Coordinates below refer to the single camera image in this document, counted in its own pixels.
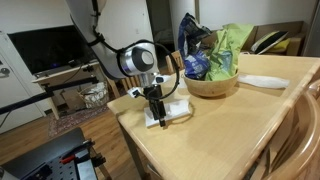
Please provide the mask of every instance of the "cabinet door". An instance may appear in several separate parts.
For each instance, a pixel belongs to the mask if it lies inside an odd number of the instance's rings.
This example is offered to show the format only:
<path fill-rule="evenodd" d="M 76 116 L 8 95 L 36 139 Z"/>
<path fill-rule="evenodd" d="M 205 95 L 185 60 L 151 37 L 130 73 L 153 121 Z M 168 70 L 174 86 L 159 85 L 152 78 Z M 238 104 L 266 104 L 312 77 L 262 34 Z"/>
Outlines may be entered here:
<path fill-rule="evenodd" d="M 0 61 L 0 107 L 29 98 L 27 91 L 1 54 Z M 6 113 L 0 115 L 0 124 L 5 116 Z M 0 134 L 41 116 L 42 114 L 35 104 L 13 110 L 0 128 Z"/>

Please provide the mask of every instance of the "wooden chair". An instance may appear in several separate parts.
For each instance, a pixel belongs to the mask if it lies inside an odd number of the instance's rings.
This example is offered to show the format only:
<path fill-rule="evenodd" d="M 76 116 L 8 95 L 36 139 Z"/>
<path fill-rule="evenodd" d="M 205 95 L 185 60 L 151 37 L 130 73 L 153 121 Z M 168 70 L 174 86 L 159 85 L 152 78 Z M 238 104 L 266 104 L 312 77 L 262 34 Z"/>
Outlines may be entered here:
<path fill-rule="evenodd" d="M 183 59 L 181 57 L 180 51 L 175 51 L 173 53 L 171 53 L 173 58 L 176 60 L 178 66 L 179 66 L 179 70 L 184 69 L 184 63 L 183 63 Z M 169 56 L 166 56 L 166 61 L 167 61 L 167 66 L 168 66 L 168 73 L 169 74 L 173 74 L 174 68 L 173 68 L 173 64 L 171 63 L 171 59 Z"/>
<path fill-rule="evenodd" d="M 305 92 L 257 160 L 250 179 L 296 179 L 318 151 L 319 105 Z"/>
<path fill-rule="evenodd" d="M 108 81 L 109 86 L 112 89 L 112 92 L 114 93 L 115 98 L 119 98 L 121 95 L 116 85 L 116 82 L 109 79 L 108 77 L 106 77 L 106 79 Z M 121 79 L 121 84 L 123 85 L 125 91 L 128 91 L 132 87 L 139 87 L 140 80 L 138 76 L 127 77 L 127 78 Z"/>
<path fill-rule="evenodd" d="M 121 79 L 121 83 L 126 91 L 128 91 L 133 87 L 139 87 L 140 86 L 139 76 L 132 76 L 132 77 Z"/>

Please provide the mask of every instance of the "wooden floor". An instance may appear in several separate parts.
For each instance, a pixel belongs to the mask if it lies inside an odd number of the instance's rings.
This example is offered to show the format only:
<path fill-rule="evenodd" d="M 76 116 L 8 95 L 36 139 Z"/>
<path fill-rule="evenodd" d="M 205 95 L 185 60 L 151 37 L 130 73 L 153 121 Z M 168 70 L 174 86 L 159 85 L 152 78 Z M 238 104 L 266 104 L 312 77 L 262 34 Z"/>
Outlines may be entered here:
<path fill-rule="evenodd" d="M 120 127 L 110 110 L 80 125 L 86 138 L 96 142 L 94 148 L 106 157 L 105 166 L 117 180 L 135 180 L 134 167 Z M 49 141 L 48 119 L 40 118 L 0 135 L 0 165 Z M 312 165 L 299 177 L 300 180 L 320 179 L 320 151 Z M 141 154 L 144 165 L 147 160 Z M 97 171 L 99 179 L 104 179 Z"/>

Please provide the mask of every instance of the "black cable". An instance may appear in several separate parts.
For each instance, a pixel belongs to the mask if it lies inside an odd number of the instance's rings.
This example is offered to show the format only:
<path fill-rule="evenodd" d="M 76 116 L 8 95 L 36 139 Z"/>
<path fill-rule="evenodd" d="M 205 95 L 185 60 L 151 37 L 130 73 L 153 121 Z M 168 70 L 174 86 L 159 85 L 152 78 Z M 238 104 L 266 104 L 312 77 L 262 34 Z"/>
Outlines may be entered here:
<path fill-rule="evenodd" d="M 8 116 L 10 115 L 10 113 L 12 112 L 13 109 L 17 108 L 19 105 L 25 103 L 28 99 L 25 99 L 23 101 L 20 101 L 16 106 L 14 106 L 8 113 L 7 115 L 4 117 L 4 119 L 2 120 L 1 124 L 0 124 L 0 128 L 3 126 L 3 124 L 6 122 Z"/>
<path fill-rule="evenodd" d="M 81 70 L 82 66 L 83 66 L 83 63 L 80 65 L 79 69 L 78 69 L 72 76 L 70 76 L 68 79 L 66 79 L 65 81 L 63 81 L 62 84 L 70 81 L 73 77 L 75 77 L 75 76 L 79 73 L 79 71 Z"/>
<path fill-rule="evenodd" d="M 7 113 L 7 115 L 6 115 L 6 117 L 4 117 L 3 121 L 2 121 L 1 124 L 0 124 L 0 128 L 3 126 L 4 122 L 6 122 L 8 116 L 9 116 L 9 114 L 10 114 L 11 112 L 12 112 L 12 111 L 9 111 L 9 112 Z"/>
<path fill-rule="evenodd" d="M 100 12 L 99 12 L 99 10 L 98 10 L 98 7 L 97 7 L 96 4 L 95 4 L 96 2 L 94 2 L 94 1 L 95 1 L 95 0 L 93 0 L 93 10 L 94 10 L 97 14 L 100 14 Z M 119 55 L 120 53 L 125 52 L 127 49 L 129 49 L 129 48 L 131 48 L 131 47 L 133 47 L 133 46 L 135 46 L 135 45 L 137 45 L 137 44 L 140 44 L 140 43 L 153 44 L 153 45 L 155 45 L 155 46 L 159 46 L 159 47 L 163 48 L 163 49 L 166 51 L 167 55 L 169 55 L 169 57 L 170 57 L 170 59 L 171 59 L 171 63 L 174 65 L 175 72 L 176 72 L 176 82 L 175 82 L 172 90 L 171 90 L 168 94 L 166 94 L 166 95 L 164 95 L 164 96 L 161 96 L 161 97 L 152 97 L 152 96 L 150 96 L 150 93 L 148 93 L 148 95 L 146 95 L 146 96 L 143 96 L 143 95 L 140 94 L 140 96 L 145 97 L 147 100 L 149 100 L 149 99 L 151 99 L 151 100 L 160 100 L 160 99 L 164 99 L 164 98 L 167 98 L 168 96 L 170 96 L 170 95 L 177 89 L 177 87 L 178 87 L 178 85 L 179 85 L 179 79 L 180 79 L 179 66 L 178 66 L 177 62 L 174 60 L 171 52 L 170 52 L 165 46 L 163 46 L 162 44 L 155 43 L 155 42 L 152 42 L 152 41 L 149 41 L 149 40 L 146 40 L 146 39 L 139 40 L 139 41 L 137 41 L 137 42 L 135 42 L 135 43 L 130 44 L 129 46 L 127 46 L 127 47 L 125 47 L 125 48 L 115 49 L 115 48 L 113 48 L 112 46 L 110 46 L 108 43 L 106 43 L 106 41 L 105 41 L 105 39 L 104 39 L 104 37 L 103 37 L 103 35 L 102 35 L 101 33 L 99 33 L 99 32 L 96 31 L 96 28 L 97 28 L 97 26 L 98 26 L 98 17 L 99 17 L 98 15 L 95 16 L 96 21 L 95 21 L 95 24 L 92 26 L 93 33 L 94 33 L 94 35 L 95 35 L 96 38 L 97 38 L 96 40 L 100 41 L 104 46 L 106 46 L 108 49 L 110 49 L 111 51 L 113 51 L 113 52 L 116 53 L 117 55 Z"/>
<path fill-rule="evenodd" d="M 81 70 L 82 66 L 83 66 L 83 63 L 81 63 L 79 69 L 78 69 L 72 76 L 70 76 L 68 79 L 66 79 L 65 81 L 63 81 L 62 84 L 70 81 L 73 77 L 75 77 L 75 76 L 79 73 L 79 71 Z M 59 95 L 61 96 L 61 98 L 62 98 L 63 100 L 65 100 L 65 98 L 64 98 L 63 95 L 62 95 L 62 93 L 64 93 L 64 92 L 65 92 L 64 89 L 62 89 L 62 91 L 60 91 L 60 93 L 59 93 Z"/>

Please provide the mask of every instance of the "television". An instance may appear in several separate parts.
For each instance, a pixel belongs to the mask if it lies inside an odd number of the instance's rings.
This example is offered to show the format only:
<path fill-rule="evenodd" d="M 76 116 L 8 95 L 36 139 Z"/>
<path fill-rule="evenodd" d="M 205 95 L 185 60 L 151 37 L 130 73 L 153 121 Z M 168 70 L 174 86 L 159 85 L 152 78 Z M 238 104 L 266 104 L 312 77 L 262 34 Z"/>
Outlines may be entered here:
<path fill-rule="evenodd" d="M 74 25 L 8 34 L 32 75 L 47 76 L 96 59 Z"/>

